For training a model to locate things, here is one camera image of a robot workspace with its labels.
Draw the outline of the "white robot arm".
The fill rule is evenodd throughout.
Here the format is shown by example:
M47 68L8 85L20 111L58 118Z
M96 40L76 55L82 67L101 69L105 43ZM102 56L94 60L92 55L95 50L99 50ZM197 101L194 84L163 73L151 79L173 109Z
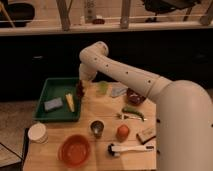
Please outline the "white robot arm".
M108 53L102 41L81 50L79 76L92 80L102 72L156 104L157 171L213 171L213 101L207 91L114 61Z

